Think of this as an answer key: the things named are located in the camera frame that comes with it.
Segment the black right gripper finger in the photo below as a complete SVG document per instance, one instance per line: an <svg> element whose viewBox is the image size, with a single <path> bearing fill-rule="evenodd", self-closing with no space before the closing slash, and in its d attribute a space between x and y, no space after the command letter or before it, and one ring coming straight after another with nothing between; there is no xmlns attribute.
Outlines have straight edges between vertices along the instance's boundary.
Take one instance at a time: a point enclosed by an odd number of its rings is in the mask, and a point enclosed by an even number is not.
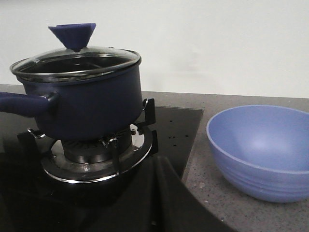
<svg viewBox="0 0 309 232"><path fill-rule="evenodd" d="M148 158L115 203L99 210L85 232L230 232L190 193L166 157Z"/></svg>

